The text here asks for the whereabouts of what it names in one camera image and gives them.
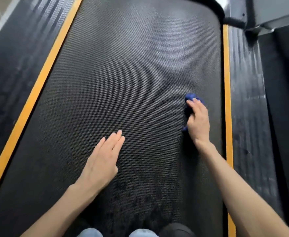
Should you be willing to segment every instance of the person's left hand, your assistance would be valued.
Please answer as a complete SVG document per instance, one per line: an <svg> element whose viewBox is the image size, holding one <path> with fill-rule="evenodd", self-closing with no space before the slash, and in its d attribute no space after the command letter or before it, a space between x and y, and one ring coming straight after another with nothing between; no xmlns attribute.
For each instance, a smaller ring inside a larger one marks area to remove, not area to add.
<svg viewBox="0 0 289 237"><path fill-rule="evenodd" d="M87 159L80 177L72 188L83 191L92 201L117 175L116 162L124 141L121 130L112 133L107 140L103 137Z"/></svg>

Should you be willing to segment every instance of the light blue jeans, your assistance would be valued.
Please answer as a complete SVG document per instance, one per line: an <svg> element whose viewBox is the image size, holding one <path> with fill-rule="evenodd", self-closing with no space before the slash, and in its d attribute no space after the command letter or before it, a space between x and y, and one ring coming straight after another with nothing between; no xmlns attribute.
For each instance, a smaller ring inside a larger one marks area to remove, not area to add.
<svg viewBox="0 0 289 237"><path fill-rule="evenodd" d="M77 237L103 237L101 232L94 228L83 230ZM156 233L148 229L137 229L129 237L158 237Z"/></svg>

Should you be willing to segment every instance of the yellow line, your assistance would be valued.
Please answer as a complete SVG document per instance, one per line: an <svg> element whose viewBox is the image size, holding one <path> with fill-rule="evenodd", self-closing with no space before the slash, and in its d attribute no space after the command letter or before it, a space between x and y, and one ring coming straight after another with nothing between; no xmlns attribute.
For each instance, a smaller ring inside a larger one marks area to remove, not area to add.
<svg viewBox="0 0 289 237"><path fill-rule="evenodd" d="M7 163L15 149L16 143L18 139L20 138L20 135L25 127L25 124L29 118L29 115L36 103L36 100L41 92L41 89L47 79L47 76L50 72L50 69L57 57L57 54L59 53L59 50L62 46L62 43L69 31L69 28L72 24L72 21L79 9L79 6L81 4L82 0L74 0L74 3L60 29L60 32L51 48L51 51L46 59L46 62L44 63L44 66L42 67L40 74L34 84L34 87L32 88L30 95L28 96L28 99L24 105L23 110L21 111L16 124L12 130L12 133L10 137L8 138L4 149L0 155L0 179L3 175L3 172L5 171L5 168L7 166Z"/></svg>
<svg viewBox="0 0 289 237"><path fill-rule="evenodd" d="M223 25L223 63L224 63L224 93L226 113L226 161L233 168L233 139L231 114L230 58L228 25ZM228 213L228 236L236 236L236 227Z"/></svg>

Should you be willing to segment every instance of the dark gray shoe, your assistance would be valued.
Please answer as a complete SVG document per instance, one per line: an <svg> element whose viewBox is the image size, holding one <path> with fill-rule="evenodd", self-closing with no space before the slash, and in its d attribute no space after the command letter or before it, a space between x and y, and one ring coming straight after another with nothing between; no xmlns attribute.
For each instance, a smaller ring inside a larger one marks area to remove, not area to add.
<svg viewBox="0 0 289 237"><path fill-rule="evenodd" d="M196 237L196 235L187 226L172 223L160 231L159 237Z"/></svg>

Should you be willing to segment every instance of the person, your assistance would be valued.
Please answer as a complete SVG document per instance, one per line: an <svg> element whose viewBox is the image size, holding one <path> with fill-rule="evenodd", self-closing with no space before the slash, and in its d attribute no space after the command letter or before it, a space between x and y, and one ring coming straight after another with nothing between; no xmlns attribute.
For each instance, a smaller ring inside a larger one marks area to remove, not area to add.
<svg viewBox="0 0 289 237"><path fill-rule="evenodd" d="M276 212L234 171L209 140L207 108L197 99L188 100L192 108L187 128L189 135L213 175L225 206L242 236L289 237L289 227ZM87 207L117 175L116 166L125 137L122 131L104 137L95 146L79 179L71 185L59 201L37 220L22 237L62 236L74 219ZM166 227L160 236L194 236L178 224ZM85 229L79 237L100 237L96 229ZM145 229L134 231L131 237L154 237Z"/></svg>

